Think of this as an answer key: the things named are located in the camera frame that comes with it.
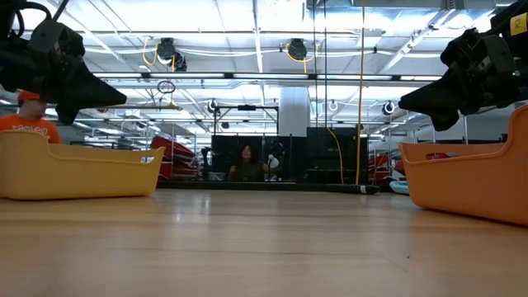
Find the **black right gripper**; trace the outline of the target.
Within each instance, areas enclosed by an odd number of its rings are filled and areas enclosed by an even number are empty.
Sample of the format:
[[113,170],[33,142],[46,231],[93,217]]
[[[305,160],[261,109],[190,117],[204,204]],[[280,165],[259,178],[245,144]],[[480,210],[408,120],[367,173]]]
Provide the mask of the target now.
[[431,115],[435,131],[450,129],[459,113],[481,107],[503,108],[527,99],[527,63],[514,56],[499,35],[466,30],[441,54],[448,67],[435,82],[401,97],[398,106]]

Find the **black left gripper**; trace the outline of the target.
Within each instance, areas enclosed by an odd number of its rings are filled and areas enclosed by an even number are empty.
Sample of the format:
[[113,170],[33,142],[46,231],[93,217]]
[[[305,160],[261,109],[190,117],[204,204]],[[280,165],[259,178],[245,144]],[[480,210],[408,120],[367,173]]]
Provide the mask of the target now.
[[42,21],[29,40],[1,43],[1,81],[7,90],[41,92],[57,104],[58,119],[72,125],[79,110],[125,104],[126,95],[97,78],[84,63],[83,37],[65,24]]

